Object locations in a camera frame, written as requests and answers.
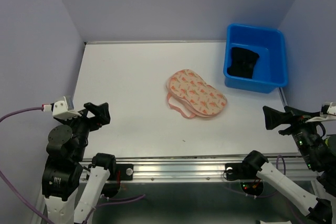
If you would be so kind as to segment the black bra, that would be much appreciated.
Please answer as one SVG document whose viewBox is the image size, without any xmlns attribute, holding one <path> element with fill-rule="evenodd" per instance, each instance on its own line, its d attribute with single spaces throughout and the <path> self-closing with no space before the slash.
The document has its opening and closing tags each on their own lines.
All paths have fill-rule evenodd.
<svg viewBox="0 0 336 224">
<path fill-rule="evenodd" d="M 230 76 L 251 79 L 259 54 L 246 48 L 233 47 L 230 55 L 232 62 L 227 73 Z"/>
</svg>

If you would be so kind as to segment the floral mesh laundry bag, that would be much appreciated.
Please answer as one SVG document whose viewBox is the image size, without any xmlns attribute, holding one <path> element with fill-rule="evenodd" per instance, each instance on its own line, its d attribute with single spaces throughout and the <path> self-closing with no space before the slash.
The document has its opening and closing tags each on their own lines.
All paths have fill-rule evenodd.
<svg viewBox="0 0 336 224">
<path fill-rule="evenodd" d="M 220 91 L 190 69 L 173 74 L 167 80 L 166 89 L 168 106 L 186 119 L 212 118 L 227 105 L 227 98 Z"/>
</svg>

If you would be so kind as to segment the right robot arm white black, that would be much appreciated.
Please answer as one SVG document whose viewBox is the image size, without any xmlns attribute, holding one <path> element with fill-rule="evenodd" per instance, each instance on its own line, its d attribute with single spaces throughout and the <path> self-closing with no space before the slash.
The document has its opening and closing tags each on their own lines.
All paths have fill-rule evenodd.
<svg viewBox="0 0 336 224">
<path fill-rule="evenodd" d="M 329 195 L 335 196 L 335 135 L 326 135 L 323 123 L 335 120 L 335 103 L 324 104 L 318 112 L 307 112 L 285 106 L 278 111 L 263 107 L 265 127 L 273 130 L 281 125 L 282 136 L 291 136 L 307 168 L 317 173 L 316 181 Z M 272 186 L 314 223 L 332 223 L 330 200 L 306 190 L 294 178 L 280 171 L 261 152 L 252 151 L 242 161 L 241 170 L 248 177 L 257 177 Z"/>
</svg>

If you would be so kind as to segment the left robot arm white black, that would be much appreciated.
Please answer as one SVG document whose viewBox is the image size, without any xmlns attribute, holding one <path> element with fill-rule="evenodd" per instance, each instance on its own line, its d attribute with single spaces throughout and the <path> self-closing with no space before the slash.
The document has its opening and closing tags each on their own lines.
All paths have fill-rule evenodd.
<svg viewBox="0 0 336 224">
<path fill-rule="evenodd" d="M 60 123 L 48 135 L 48 158 L 42 177 L 42 195 L 52 223 L 92 223 L 103 187 L 117 172 L 114 155 L 96 154 L 86 187 L 80 200 L 75 201 L 89 134 L 108 125 L 111 117 L 108 103 L 86 103 L 80 111 L 73 107 L 66 100 L 44 106 L 44 110 L 52 112 L 53 118 Z"/>
</svg>

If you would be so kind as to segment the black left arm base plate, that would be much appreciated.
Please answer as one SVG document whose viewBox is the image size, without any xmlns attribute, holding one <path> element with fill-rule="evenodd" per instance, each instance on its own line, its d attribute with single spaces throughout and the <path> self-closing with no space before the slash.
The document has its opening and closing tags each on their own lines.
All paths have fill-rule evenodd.
<svg viewBox="0 0 336 224">
<path fill-rule="evenodd" d="M 134 165 L 131 163 L 117 163 L 111 170 L 107 181 L 121 182 L 133 180 Z"/>
</svg>

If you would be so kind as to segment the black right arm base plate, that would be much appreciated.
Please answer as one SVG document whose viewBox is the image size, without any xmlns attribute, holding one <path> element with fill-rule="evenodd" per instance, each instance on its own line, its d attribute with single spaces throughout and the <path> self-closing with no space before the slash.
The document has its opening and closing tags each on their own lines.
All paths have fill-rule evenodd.
<svg viewBox="0 0 336 224">
<path fill-rule="evenodd" d="M 227 181 L 255 179 L 257 170 L 243 163 L 226 163 L 223 177 Z"/>
</svg>

